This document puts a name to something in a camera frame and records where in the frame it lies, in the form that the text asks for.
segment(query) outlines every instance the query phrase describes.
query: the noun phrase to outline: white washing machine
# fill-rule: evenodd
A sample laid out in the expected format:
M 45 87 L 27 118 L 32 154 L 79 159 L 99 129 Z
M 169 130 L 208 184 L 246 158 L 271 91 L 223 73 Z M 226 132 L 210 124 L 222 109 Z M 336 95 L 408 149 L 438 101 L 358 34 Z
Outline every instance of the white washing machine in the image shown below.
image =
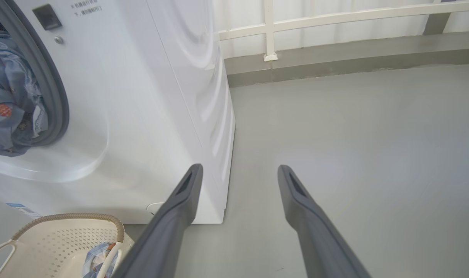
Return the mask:
M 0 156 L 0 200 L 146 224 L 201 163 L 194 223 L 222 223 L 235 116 L 213 18 L 210 0 L 0 0 L 51 126 Z

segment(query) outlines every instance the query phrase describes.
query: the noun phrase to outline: white laundry basket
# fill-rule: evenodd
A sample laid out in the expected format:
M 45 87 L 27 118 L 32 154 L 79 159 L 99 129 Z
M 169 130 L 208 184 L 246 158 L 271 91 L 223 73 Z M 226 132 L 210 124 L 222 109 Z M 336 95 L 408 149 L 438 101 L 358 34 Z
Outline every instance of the white laundry basket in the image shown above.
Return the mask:
M 97 213 L 68 213 L 38 218 L 0 245 L 12 251 L 0 278 L 81 278 L 87 252 L 101 243 L 116 243 L 97 278 L 104 278 L 118 254 L 116 270 L 134 241 L 118 218 Z

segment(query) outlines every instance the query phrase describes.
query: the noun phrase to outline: blue clothing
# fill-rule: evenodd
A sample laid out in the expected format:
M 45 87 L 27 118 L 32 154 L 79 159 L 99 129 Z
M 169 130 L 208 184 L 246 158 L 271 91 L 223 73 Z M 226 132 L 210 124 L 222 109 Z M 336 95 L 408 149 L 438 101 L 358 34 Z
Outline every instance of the blue clothing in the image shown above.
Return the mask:
M 0 155 L 26 153 L 48 119 L 39 84 L 12 37 L 0 31 Z
M 114 245 L 115 243 L 101 243 L 87 252 L 82 269 L 83 278 L 96 278 L 97 275 L 99 275 L 102 264 L 104 264 L 107 255 L 109 255 L 109 252 L 111 252 Z M 114 256 L 113 260 L 111 261 L 111 265 L 107 269 L 106 275 L 104 276 L 105 278 L 111 278 L 112 271 L 116 265 L 117 259 L 118 254 L 116 254 L 116 256 Z

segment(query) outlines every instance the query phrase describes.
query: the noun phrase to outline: railing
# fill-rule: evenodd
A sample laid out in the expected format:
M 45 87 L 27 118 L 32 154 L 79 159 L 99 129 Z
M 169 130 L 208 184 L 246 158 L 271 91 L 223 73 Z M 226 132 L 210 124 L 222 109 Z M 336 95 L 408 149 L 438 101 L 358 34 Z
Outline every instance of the railing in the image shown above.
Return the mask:
M 441 0 L 434 0 L 432 4 L 425 5 L 324 14 L 274 22 L 273 0 L 264 0 L 264 24 L 224 30 L 219 32 L 219 37 L 221 40 L 224 40 L 265 34 L 267 52 L 264 55 L 264 61 L 274 61 L 277 60 L 277 54 L 274 49 L 274 32 L 353 21 L 425 14 L 446 14 L 461 11 L 469 11 L 469 1 L 441 3 Z

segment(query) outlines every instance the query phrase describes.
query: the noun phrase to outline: baseboard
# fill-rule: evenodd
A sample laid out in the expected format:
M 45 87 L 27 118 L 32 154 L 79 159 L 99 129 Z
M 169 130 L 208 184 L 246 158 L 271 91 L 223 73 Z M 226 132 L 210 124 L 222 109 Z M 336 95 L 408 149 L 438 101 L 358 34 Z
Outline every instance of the baseboard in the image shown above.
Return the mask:
M 469 64 L 469 32 L 394 37 L 224 60 L 230 87 L 428 65 Z

